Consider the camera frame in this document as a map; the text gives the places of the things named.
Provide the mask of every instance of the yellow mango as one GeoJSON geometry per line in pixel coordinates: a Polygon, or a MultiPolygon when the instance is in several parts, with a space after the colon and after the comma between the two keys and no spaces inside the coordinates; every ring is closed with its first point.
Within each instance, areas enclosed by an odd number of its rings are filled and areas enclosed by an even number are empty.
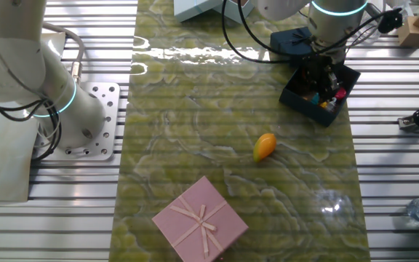
{"type": "Polygon", "coordinates": [[[253,160],[258,163],[273,153],[274,149],[276,149],[276,137],[274,134],[262,135],[253,149],[253,160]]]}

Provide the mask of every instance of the wire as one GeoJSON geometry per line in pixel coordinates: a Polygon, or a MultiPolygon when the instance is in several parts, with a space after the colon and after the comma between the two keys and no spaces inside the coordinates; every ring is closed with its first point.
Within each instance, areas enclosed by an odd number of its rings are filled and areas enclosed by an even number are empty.
{"type": "MultiPolygon", "coordinates": [[[[386,1],[383,1],[383,10],[382,10],[382,12],[385,12],[385,11],[386,11],[386,1]]],[[[357,42],[354,41],[355,44],[352,43],[350,45],[350,47],[354,47],[354,46],[359,45],[359,44],[363,43],[364,41],[368,40],[368,38],[370,38],[376,32],[376,30],[378,29],[378,25],[376,25],[375,26],[375,29],[373,31],[371,31],[367,36],[365,36],[362,40],[357,41],[357,42]]]]}
{"type": "MultiPolygon", "coordinates": [[[[226,1],[223,1],[223,9],[225,7],[225,4],[226,4],[226,1]]],[[[255,40],[255,42],[257,42],[260,46],[264,47],[268,51],[273,52],[274,54],[277,54],[277,55],[291,55],[291,54],[287,54],[285,52],[278,51],[274,48],[271,48],[270,46],[268,46],[267,44],[265,44],[261,40],[259,40],[258,37],[256,37],[253,34],[253,32],[250,30],[250,28],[248,27],[247,21],[245,20],[244,12],[242,11],[242,2],[241,1],[238,2],[237,7],[239,9],[239,15],[240,15],[240,18],[242,19],[242,24],[244,25],[245,30],[252,37],[252,39],[255,40]]]]}
{"type": "Polygon", "coordinates": [[[40,107],[42,107],[43,106],[43,104],[44,103],[46,103],[46,100],[42,100],[40,103],[38,103],[38,105],[37,106],[35,106],[35,108],[32,110],[32,112],[31,113],[29,113],[29,115],[27,116],[27,117],[24,117],[24,118],[17,118],[17,117],[13,117],[13,116],[10,116],[9,114],[7,114],[6,113],[6,111],[5,110],[3,110],[3,108],[1,108],[0,107],[0,113],[4,116],[4,117],[6,117],[7,119],[9,119],[9,120],[12,120],[12,121],[16,121],[16,122],[24,122],[24,121],[27,121],[27,120],[29,120],[35,113],[36,113],[36,111],[40,108],[40,107]]]}
{"type": "Polygon", "coordinates": [[[49,140],[57,132],[57,130],[59,129],[60,124],[61,124],[61,121],[58,121],[57,125],[56,125],[56,128],[51,132],[51,135],[48,135],[46,137],[40,132],[39,128],[37,129],[37,132],[42,138],[46,138],[46,139],[49,140]]]}
{"type": "Polygon", "coordinates": [[[302,10],[298,10],[298,13],[299,13],[299,14],[301,14],[303,17],[308,18],[308,16],[307,16],[307,15],[305,15],[305,14],[303,14],[303,13],[302,13],[302,10]]]}
{"type": "Polygon", "coordinates": [[[81,62],[85,53],[85,45],[79,36],[77,36],[73,31],[50,23],[43,23],[43,28],[56,32],[64,32],[65,34],[69,35],[75,42],[77,42],[77,44],[79,45],[79,53],[77,55],[76,62],[81,62]]]}
{"type": "Polygon", "coordinates": [[[28,109],[28,108],[30,108],[32,106],[36,106],[40,102],[42,102],[42,100],[37,100],[35,102],[29,103],[26,106],[21,106],[21,107],[17,107],[17,108],[5,108],[5,107],[1,107],[1,109],[4,110],[4,111],[8,111],[8,112],[16,112],[16,111],[21,111],[21,110],[24,110],[24,109],[28,109]]]}
{"type": "Polygon", "coordinates": [[[59,145],[60,139],[62,137],[62,132],[63,132],[63,128],[62,125],[60,123],[60,117],[59,114],[55,108],[55,104],[45,95],[43,95],[40,92],[37,92],[35,90],[32,90],[30,87],[27,87],[10,69],[10,67],[7,65],[6,60],[1,56],[0,54],[0,61],[3,63],[3,65],[6,67],[7,69],[7,73],[25,90],[39,96],[40,98],[42,98],[39,101],[33,102],[31,104],[28,104],[26,106],[21,106],[19,108],[4,108],[0,106],[0,114],[2,114],[4,117],[8,118],[9,120],[15,121],[15,122],[24,122],[29,120],[35,113],[36,111],[41,107],[44,106],[46,108],[46,110],[49,113],[49,117],[51,119],[52,122],[52,126],[56,127],[55,131],[51,134],[52,136],[54,136],[53,140],[49,143],[49,148],[41,155],[36,157],[35,159],[32,159],[32,161],[37,162],[37,161],[41,161],[43,159],[45,159],[47,156],[49,156],[50,154],[52,154],[54,152],[54,150],[57,148],[57,146],[59,145]],[[35,108],[32,110],[32,112],[29,113],[29,115],[27,117],[24,118],[16,118],[13,116],[10,116],[9,114],[6,113],[6,111],[19,111],[19,110],[23,110],[23,109],[27,109],[30,108],[31,106],[35,106],[35,108]]]}
{"type": "MultiPolygon", "coordinates": [[[[225,7],[226,7],[226,3],[227,3],[227,0],[223,0],[223,10],[225,9],[225,7]]],[[[280,52],[280,51],[278,51],[278,50],[275,50],[275,49],[273,49],[273,48],[271,48],[270,46],[268,46],[268,45],[266,45],[266,44],[264,44],[261,40],[259,40],[259,38],[257,38],[254,34],[253,34],[253,32],[250,30],[250,28],[249,28],[249,26],[247,25],[247,21],[245,20],[245,17],[244,17],[244,13],[243,13],[243,11],[242,11],[242,4],[241,4],[241,2],[239,1],[238,2],[238,4],[237,4],[237,7],[238,7],[238,10],[239,10],[239,15],[240,15],[240,18],[241,18],[241,20],[242,20],[242,24],[244,25],[244,27],[245,27],[245,30],[247,31],[247,33],[252,37],[252,39],[254,40],[254,41],[256,41],[260,46],[262,46],[262,47],[264,47],[264,48],[266,48],[268,51],[270,51],[270,52],[273,52],[273,53],[275,53],[275,54],[278,54],[278,55],[290,55],[290,54],[287,54],[287,53],[285,53],[285,52],[280,52]]],[[[329,46],[329,47],[326,47],[326,48],[324,48],[324,49],[322,49],[322,50],[320,50],[320,51],[318,51],[318,52],[311,52],[310,54],[308,54],[308,55],[306,55],[306,57],[308,57],[308,56],[312,56],[312,55],[320,55],[320,54],[323,54],[323,53],[325,53],[325,52],[329,52],[329,51],[331,51],[331,50],[333,50],[334,48],[336,48],[336,47],[338,47],[338,46],[340,46],[343,42],[345,42],[345,41],[347,41],[347,39],[349,39],[350,37],[352,37],[356,32],[358,32],[360,29],[362,29],[363,27],[365,27],[366,25],[368,25],[369,23],[371,23],[372,21],[374,21],[374,20],[377,20],[377,19],[379,19],[379,18],[381,18],[381,17],[383,17],[383,16],[385,16],[385,15],[390,15],[390,14],[393,14],[393,13],[395,13],[395,12],[400,12],[402,10],[402,8],[398,8],[398,9],[394,9],[394,10],[391,10],[391,11],[387,11],[387,12],[382,12],[382,13],[380,13],[379,15],[377,15],[377,16],[375,16],[375,17],[371,17],[369,20],[367,20],[366,22],[364,22],[363,24],[361,24],[358,28],[355,28],[355,30],[353,30],[352,32],[350,32],[348,35],[346,35],[346,36],[344,36],[341,40],[339,40],[339,41],[337,41],[336,43],[334,43],[333,45],[331,45],[331,46],[329,46]]],[[[224,33],[224,37],[226,38],[226,41],[228,40],[227,39],[227,37],[226,37],[226,32],[225,32],[225,25],[224,25],[224,17],[223,17],[223,33],[224,33]]]]}
{"type": "Polygon", "coordinates": [[[402,10],[402,8],[397,8],[394,10],[390,10],[387,12],[382,12],[379,15],[376,15],[375,17],[371,17],[370,19],[368,19],[366,22],[362,23],[359,27],[355,28],[355,30],[353,30],[352,32],[350,32],[347,36],[344,36],[341,40],[335,42],[335,44],[324,48],[323,50],[320,50],[318,52],[313,53],[312,55],[320,55],[323,54],[325,52],[330,51],[331,49],[334,49],[336,47],[338,47],[340,44],[342,44],[343,42],[347,41],[348,38],[350,38],[351,36],[353,36],[356,32],[360,31],[360,29],[362,29],[363,27],[365,27],[366,25],[368,25],[369,23],[371,23],[374,20],[377,20],[385,15],[391,15],[394,13],[399,13],[402,10]]]}
{"type": "Polygon", "coordinates": [[[227,4],[227,0],[223,0],[223,8],[221,10],[221,17],[222,17],[222,21],[223,21],[223,35],[224,38],[226,39],[227,45],[241,58],[248,60],[250,62],[255,62],[255,63],[264,63],[264,64],[280,64],[280,63],[290,63],[289,60],[279,60],[279,61],[270,61],[270,60],[258,60],[258,59],[253,59],[253,58],[249,58],[244,56],[243,54],[241,54],[236,48],[235,46],[232,44],[231,40],[229,40],[229,37],[227,35],[227,31],[226,31],[226,16],[225,16],[225,12],[226,12],[226,4],[227,4]]]}
{"type": "Polygon", "coordinates": [[[35,90],[32,90],[30,87],[27,87],[27,85],[25,85],[11,70],[11,68],[7,65],[6,60],[1,56],[0,54],[0,61],[3,63],[3,66],[6,67],[7,69],[7,73],[25,90],[39,96],[40,98],[44,98],[47,99],[47,97],[43,94],[41,94],[40,92],[37,92],[35,90]]]}
{"type": "Polygon", "coordinates": [[[39,102],[36,105],[36,107],[32,110],[32,112],[29,113],[29,115],[27,117],[24,117],[24,118],[16,118],[16,117],[10,116],[9,114],[7,114],[3,110],[2,107],[0,107],[0,114],[2,114],[4,117],[8,118],[9,120],[15,121],[15,122],[24,122],[24,121],[29,120],[41,106],[45,106],[45,108],[47,109],[47,111],[49,113],[49,117],[51,119],[52,126],[56,127],[56,128],[53,131],[53,133],[50,135],[50,136],[54,136],[54,138],[51,141],[51,143],[49,144],[49,148],[41,156],[33,159],[33,161],[40,161],[40,160],[45,159],[47,156],[52,154],[54,152],[54,150],[57,148],[57,146],[59,145],[61,135],[62,135],[62,126],[61,126],[60,117],[59,117],[59,114],[57,113],[55,105],[53,105],[52,101],[50,101],[50,100],[41,100],[41,102],[39,102]]]}
{"type": "Polygon", "coordinates": [[[376,25],[374,25],[374,26],[372,26],[372,27],[370,27],[370,28],[368,28],[367,30],[365,30],[365,31],[363,31],[363,33],[361,33],[353,42],[352,42],[352,44],[350,45],[350,47],[348,47],[348,49],[347,49],[347,52],[346,52],[346,54],[348,54],[348,51],[350,51],[350,48],[352,48],[352,47],[354,47],[355,45],[357,45],[357,44],[355,44],[359,39],[360,39],[360,37],[362,37],[364,34],[366,34],[366,32],[368,32],[369,30],[371,30],[371,29],[373,29],[373,28],[376,28],[377,26],[376,25]]]}
{"type": "MultiPolygon", "coordinates": [[[[46,102],[44,104],[44,106],[49,112],[49,117],[51,119],[52,126],[53,127],[57,126],[57,123],[60,122],[60,119],[59,119],[59,114],[57,113],[57,110],[56,110],[55,106],[52,104],[51,101],[46,102]]],[[[62,134],[63,134],[62,124],[59,123],[59,128],[58,128],[57,134],[55,135],[55,137],[53,138],[53,140],[49,144],[49,148],[42,155],[32,159],[32,162],[39,162],[39,161],[47,158],[50,154],[52,154],[55,151],[55,149],[57,148],[57,146],[59,145],[62,134]]]]}

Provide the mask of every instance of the black box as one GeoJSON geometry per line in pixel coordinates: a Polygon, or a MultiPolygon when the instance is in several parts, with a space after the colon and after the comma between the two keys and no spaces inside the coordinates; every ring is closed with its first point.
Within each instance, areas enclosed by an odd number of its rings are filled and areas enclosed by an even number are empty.
{"type": "Polygon", "coordinates": [[[295,71],[294,75],[287,83],[287,86],[284,88],[284,90],[282,90],[279,102],[288,105],[296,111],[301,112],[302,114],[317,121],[325,127],[329,127],[340,113],[340,110],[342,110],[343,105],[346,103],[350,92],[354,88],[361,74],[347,66],[343,66],[336,72],[335,75],[338,78],[338,81],[342,82],[341,87],[347,90],[347,96],[341,100],[335,112],[330,113],[320,106],[303,99],[295,92],[295,90],[302,89],[304,81],[302,80],[301,74],[303,70],[304,68],[300,67],[295,71]]]}

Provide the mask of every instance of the bottle cap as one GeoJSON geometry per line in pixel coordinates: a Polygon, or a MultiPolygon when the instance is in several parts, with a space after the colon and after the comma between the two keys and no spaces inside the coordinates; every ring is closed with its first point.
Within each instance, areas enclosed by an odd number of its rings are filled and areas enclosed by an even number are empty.
{"type": "Polygon", "coordinates": [[[339,88],[339,91],[335,94],[335,98],[339,101],[344,99],[347,96],[347,90],[343,87],[339,88]]]}

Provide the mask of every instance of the metal plate with holes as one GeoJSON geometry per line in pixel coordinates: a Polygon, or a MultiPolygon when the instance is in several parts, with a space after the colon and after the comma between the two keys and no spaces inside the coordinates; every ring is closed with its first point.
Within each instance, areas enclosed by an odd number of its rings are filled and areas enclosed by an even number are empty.
{"type": "MultiPolygon", "coordinates": [[[[81,83],[81,88],[97,97],[105,109],[105,124],[100,134],[86,146],[73,149],[56,149],[44,162],[90,162],[105,161],[113,155],[114,134],[117,127],[120,87],[115,83],[81,83]]],[[[43,146],[47,140],[37,139],[36,146],[43,146]]]]}

